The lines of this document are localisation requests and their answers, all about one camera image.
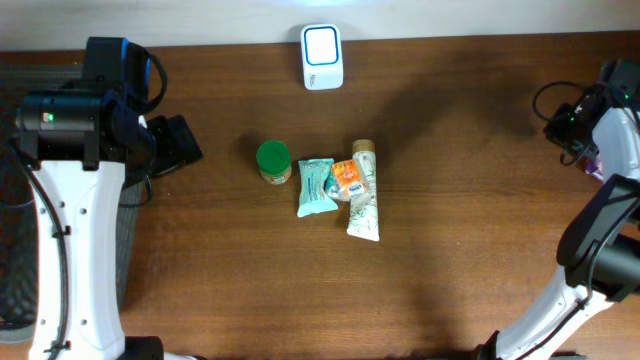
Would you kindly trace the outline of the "green bottle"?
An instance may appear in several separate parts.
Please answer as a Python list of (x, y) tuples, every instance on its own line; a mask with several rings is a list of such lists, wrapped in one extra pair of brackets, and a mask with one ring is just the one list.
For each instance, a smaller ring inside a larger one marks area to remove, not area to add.
[(269, 184), (284, 184), (291, 176), (291, 156), (281, 141), (269, 140), (260, 145), (256, 160), (261, 177)]

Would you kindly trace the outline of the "teal wipes packet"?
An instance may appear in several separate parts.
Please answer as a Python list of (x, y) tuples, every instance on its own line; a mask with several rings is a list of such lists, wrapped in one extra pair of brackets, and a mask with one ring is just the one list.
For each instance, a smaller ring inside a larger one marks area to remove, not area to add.
[(297, 216), (303, 218), (336, 211), (338, 205), (325, 191), (325, 183), (331, 173), (332, 158), (299, 160), (301, 191)]

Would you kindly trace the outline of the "orange snack packet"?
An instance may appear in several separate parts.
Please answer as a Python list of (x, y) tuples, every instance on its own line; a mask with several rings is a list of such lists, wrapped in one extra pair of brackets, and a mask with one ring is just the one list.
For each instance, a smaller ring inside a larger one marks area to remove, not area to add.
[(368, 184), (355, 159), (340, 161), (331, 166), (331, 175), (340, 186), (341, 201), (364, 195)]

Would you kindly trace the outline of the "white tube with cork cap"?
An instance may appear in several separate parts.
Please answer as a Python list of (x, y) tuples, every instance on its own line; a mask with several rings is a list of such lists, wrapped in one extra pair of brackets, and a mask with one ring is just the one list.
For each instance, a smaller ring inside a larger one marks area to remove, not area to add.
[(352, 144), (353, 159), (360, 166), (368, 185), (365, 194), (350, 203), (347, 234), (361, 239), (380, 240), (377, 196), (377, 165), (375, 144), (369, 139), (359, 139)]

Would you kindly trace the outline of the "red purple tissue pack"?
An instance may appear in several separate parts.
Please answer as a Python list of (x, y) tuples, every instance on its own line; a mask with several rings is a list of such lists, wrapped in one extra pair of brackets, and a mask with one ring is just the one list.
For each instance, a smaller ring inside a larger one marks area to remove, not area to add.
[(599, 180), (602, 183), (605, 182), (605, 178), (603, 175), (602, 161), (600, 156), (596, 156), (593, 160), (588, 159), (585, 162), (584, 172), (587, 175)]

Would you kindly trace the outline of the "small teal gum pack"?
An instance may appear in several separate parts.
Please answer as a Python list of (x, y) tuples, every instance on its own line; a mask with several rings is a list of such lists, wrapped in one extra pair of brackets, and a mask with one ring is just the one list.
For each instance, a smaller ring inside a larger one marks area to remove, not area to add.
[(330, 176), (325, 182), (325, 193), (329, 198), (335, 201), (341, 200), (340, 186), (333, 176)]

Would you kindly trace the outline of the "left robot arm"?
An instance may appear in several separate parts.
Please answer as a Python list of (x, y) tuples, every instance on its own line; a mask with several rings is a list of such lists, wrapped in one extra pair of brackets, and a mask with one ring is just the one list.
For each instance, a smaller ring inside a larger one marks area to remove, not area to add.
[(182, 116), (155, 116), (159, 59), (125, 38), (92, 37), (82, 72), (33, 91), (10, 150), (35, 196), (38, 306), (32, 359), (164, 359), (156, 336), (124, 333), (116, 294), (121, 193), (202, 158)]

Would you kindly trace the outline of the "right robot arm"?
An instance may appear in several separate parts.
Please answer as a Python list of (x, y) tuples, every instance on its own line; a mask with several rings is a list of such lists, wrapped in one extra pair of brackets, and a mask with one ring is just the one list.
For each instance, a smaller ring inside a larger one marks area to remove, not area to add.
[(559, 359), (559, 348), (589, 319), (639, 291), (639, 65), (605, 63), (594, 84), (546, 120), (560, 162), (587, 161), (603, 184), (564, 231), (557, 269), (544, 292), (509, 327), (473, 352), (476, 359)]

